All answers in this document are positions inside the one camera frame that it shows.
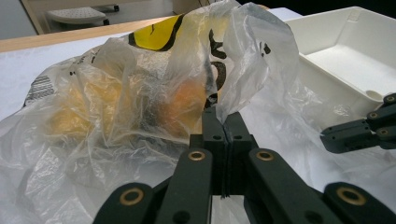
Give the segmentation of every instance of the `yellow printed logo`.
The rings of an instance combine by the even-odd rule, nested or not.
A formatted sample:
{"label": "yellow printed logo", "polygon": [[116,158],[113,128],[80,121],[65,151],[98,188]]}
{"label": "yellow printed logo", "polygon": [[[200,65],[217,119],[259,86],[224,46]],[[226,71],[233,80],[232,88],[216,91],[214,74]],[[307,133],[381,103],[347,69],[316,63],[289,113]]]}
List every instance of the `yellow printed logo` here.
{"label": "yellow printed logo", "polygon": [[175,43],[183,17],[178,15],[135,31],[129,35],[129,44],[141,49],[169,50]]}

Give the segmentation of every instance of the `barcode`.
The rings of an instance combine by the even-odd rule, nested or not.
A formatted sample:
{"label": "barcode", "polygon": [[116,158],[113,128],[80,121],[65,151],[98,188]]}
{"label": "barcode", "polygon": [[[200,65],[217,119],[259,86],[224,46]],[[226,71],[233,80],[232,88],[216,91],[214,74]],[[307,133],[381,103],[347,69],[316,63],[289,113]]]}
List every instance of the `barcode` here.
{"label": "barcode", "polygon": [[24,106],[32,104],[33,102],[40,100],[43,97],[52,95],[54,90],[50,82],[50,78],[47,76],[40,76],[35,79],[32,86],[27,93]]}

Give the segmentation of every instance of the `clear plastic bag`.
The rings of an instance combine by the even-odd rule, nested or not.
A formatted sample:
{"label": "clear plastic bag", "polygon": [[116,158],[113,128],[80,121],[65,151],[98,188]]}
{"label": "clear plastic bag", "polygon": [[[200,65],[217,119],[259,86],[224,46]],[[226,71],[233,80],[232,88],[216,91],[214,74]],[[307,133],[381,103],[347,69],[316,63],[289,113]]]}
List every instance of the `clear plastic bag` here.
{"label": "clear plastic bag", "polygon": [[[316,189],[336,180],[370,187],[378,185],[373,176],[394,174],[393,152],[374,148],[355,158],[324,150],[322,111],[354,115],[306,88],[297,71],[289,26],[235,1],[110,38],[49,67],[26,107],[0,122],[0,222],[92,222],[115,188],[153,187],[172,175],[213,105],[221,121],[240,110],[260,147],[278,151]],[[353,168],[361,161],[374,168],[367,176]],[[395,189],[393,182],[371,192]],[[216,200],[213,223],[248,223],[241,203]]]}

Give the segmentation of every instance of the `wooden edge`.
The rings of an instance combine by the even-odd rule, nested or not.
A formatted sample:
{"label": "wooden edge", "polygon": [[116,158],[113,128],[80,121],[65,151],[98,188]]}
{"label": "wooden edge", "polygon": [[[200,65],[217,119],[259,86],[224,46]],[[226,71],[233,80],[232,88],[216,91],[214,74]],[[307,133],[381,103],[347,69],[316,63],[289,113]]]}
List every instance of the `wooden edge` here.
{"label": "wooden edge", "polygon": [[21,38],[0,40],[0,52],[37,48],[47,45],[65,43],[69,41],[94,38],[98,36],[132,32],[168,18],[170,17],[161,17],[146,21],[131,21],[126,23],[94,27],[83,30],[60,32],[49,35],[33,35]]}

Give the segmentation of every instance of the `white plastic tray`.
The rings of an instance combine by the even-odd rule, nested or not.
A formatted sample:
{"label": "white plastic tray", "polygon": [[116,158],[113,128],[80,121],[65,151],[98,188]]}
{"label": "white plastic tray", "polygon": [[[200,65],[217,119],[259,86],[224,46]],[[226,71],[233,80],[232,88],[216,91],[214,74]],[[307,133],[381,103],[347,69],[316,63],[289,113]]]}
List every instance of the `white plastic tray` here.
{"label": "white plastic tray", "polygon": [[396,92],[396,20],[349,7],[286,21],[304,84],[359,116]]}

